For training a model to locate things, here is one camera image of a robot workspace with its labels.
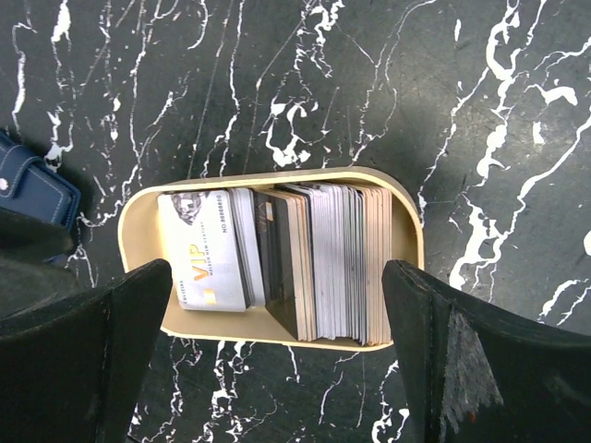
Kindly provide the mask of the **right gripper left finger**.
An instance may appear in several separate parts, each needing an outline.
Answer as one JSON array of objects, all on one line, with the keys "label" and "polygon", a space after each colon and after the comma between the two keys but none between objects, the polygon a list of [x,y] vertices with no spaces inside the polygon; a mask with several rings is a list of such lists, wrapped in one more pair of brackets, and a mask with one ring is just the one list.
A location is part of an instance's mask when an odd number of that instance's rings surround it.
[{"label": "right gripper left finger", "polygon": [[162,259],[93,289],[2,260],[2,441],[125,441],[171,289]]}]

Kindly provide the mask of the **white VIP card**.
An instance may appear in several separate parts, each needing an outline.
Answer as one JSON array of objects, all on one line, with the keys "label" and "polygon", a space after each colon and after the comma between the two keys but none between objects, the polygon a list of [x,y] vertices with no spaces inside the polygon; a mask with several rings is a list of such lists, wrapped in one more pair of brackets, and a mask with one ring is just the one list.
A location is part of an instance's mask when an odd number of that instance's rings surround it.
[{"label": "white VIP card", "polygon": [[229,193],[162,193],[157,197],[163,251],[185,310],[244,312],[245,284]]}]

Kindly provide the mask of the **blue leather card holder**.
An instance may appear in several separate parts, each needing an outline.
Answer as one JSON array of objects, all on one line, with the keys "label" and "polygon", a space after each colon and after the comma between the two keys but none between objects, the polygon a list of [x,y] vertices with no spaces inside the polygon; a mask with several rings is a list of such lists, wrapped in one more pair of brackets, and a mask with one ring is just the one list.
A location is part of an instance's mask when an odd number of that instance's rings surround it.
[{"label": "blue leather card holder", "polygon": [[29,148],[1,135],[1,249],[43,262],[72,250],[79,190]]}]

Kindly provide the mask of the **stack of credit cards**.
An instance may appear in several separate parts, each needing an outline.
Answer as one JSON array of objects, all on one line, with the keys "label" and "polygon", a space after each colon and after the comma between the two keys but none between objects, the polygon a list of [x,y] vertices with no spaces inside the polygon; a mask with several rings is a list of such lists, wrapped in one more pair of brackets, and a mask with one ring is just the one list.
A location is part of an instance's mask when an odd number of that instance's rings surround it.
[{"label": "stack of credit cards", "polygon": [[378,277],[392,256],[393,197],[311,182],[227,190],[248,307],[300,341],[390,341]]}]

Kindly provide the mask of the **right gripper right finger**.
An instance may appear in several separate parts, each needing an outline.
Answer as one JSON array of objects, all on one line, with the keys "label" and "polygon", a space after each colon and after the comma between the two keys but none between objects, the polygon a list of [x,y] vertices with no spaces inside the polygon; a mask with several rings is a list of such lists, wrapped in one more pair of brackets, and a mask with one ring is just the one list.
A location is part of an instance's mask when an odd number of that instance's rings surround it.
[{"label": "right gripper right finger", "polygon": [[419,442],[586,442],[590,339],[517,316],[414,265],[382,287]]}]

